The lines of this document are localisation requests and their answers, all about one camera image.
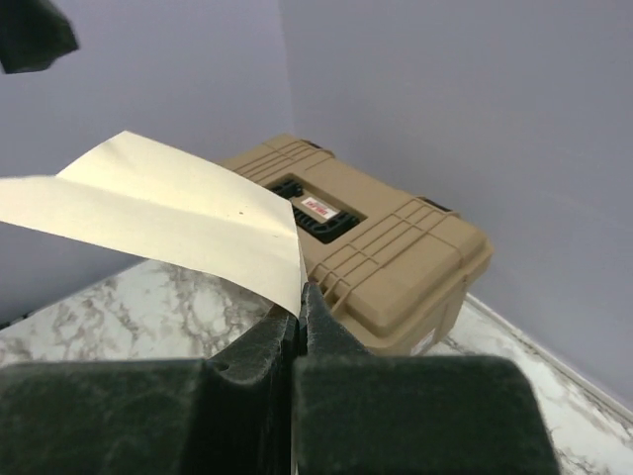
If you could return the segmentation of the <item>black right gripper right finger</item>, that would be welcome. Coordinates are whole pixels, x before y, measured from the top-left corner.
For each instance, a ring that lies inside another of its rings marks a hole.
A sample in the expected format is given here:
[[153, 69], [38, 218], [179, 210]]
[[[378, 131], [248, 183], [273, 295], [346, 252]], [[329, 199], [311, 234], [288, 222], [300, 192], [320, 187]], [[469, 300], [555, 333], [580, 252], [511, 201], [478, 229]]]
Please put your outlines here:
[[490, 355], [377, 356], [303, 290], [293, 449], [303, 474], [555, 474], [532, 387]]

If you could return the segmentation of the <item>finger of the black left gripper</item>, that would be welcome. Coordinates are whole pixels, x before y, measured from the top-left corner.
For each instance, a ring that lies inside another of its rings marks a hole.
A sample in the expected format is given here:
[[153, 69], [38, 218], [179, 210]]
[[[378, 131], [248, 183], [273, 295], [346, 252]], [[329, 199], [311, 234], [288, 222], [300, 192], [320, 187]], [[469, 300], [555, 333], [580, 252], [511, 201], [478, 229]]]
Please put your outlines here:
[[71, 22], [48, 0], [1, 0], [1, 67], [5, 74], [49, 69], [79, 50]]

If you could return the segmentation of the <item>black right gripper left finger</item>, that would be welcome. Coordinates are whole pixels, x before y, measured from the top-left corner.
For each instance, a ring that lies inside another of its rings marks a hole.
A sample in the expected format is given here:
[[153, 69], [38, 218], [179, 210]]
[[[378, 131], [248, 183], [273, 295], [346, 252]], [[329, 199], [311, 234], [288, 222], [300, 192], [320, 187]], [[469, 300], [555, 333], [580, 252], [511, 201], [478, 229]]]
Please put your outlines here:
[[1, 372], [5, 474], [288, 474], [298, 320], [270, 312], [209, 359]]

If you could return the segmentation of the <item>cream lined letter paper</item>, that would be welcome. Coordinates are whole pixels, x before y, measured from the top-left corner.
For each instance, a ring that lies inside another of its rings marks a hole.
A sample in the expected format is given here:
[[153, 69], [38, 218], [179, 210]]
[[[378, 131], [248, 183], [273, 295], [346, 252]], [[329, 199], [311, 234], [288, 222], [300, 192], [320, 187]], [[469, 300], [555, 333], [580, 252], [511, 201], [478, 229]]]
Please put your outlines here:
[[299, 314], [291, 204], [217, 164], [121, 132], [55, 175], [1, 181], [4, 223], [212, 274]]

